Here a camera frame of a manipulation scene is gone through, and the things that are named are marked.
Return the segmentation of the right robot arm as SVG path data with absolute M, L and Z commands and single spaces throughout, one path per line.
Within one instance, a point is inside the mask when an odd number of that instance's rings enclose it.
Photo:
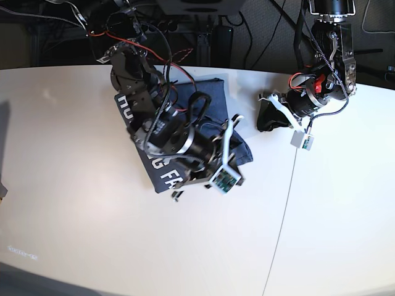
M 212 98 L 198 90 L 194 78 L 187 73 L 193 87 L 186 107 L 172 99 L 177 89 L 170 70 L 179 66 L 173 61 L 171 47 L 165 37 L 167 57 L 159 71 L 148 61 L 157 56 L 147 46 L 145 22 L 135 14 L 141 6 L 155 1 L 67 1 L 78 24 L 86 31 L 98 62 L 112 66 L 110 80 L 124 96 L 131 109 L 128 131 L 137 148 L 150 157 L 173 160 L 186 169 L 188 180 L 210 178 L 220 165 L 218 145 L 198 131 Z

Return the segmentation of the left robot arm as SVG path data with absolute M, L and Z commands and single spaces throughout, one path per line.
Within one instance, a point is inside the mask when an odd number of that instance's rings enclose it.
M 349 103 L 356 91 L 357 64 L 346 18 L 355 13 L 354 1 L 301 1 L 293 42 L 298 71 L 289 78 L 286 93 L 260 96 L 258 131 L 336 115 L 319 112 L 332 99 Z

